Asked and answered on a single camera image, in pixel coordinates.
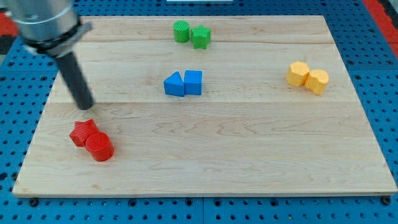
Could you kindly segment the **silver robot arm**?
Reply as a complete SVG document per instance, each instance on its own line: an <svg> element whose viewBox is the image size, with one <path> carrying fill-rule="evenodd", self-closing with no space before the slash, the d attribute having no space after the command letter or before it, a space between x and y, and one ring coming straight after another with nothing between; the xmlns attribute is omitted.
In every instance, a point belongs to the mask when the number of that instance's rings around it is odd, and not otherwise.
<svg viewBox="0 0 398 224"><path fill-rule="evenodd" d="M90 30L71 0L1 0L28 51L60 58Z"/></svg>

